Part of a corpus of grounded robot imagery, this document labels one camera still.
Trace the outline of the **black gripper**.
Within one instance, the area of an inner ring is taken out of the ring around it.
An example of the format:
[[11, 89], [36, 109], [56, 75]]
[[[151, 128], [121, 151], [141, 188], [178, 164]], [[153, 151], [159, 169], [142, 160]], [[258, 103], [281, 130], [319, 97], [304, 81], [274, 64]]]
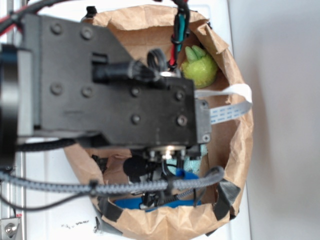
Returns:
[[189, 149], [211, 139], [191, 80], [134, 60], [106, 28], [44, 15], [22, 21], [19, 134], [85, 148]]

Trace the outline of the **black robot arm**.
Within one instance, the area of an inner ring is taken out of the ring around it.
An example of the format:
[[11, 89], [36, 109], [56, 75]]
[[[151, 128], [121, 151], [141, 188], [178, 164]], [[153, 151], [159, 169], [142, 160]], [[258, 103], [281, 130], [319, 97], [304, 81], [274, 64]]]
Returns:
[[39, 149], [173, 147], [190, 156], [211, 139], [194, 83], [132, 58], [107, 28], [26, 14], [20, 46], [0, 51], [0, 166]]

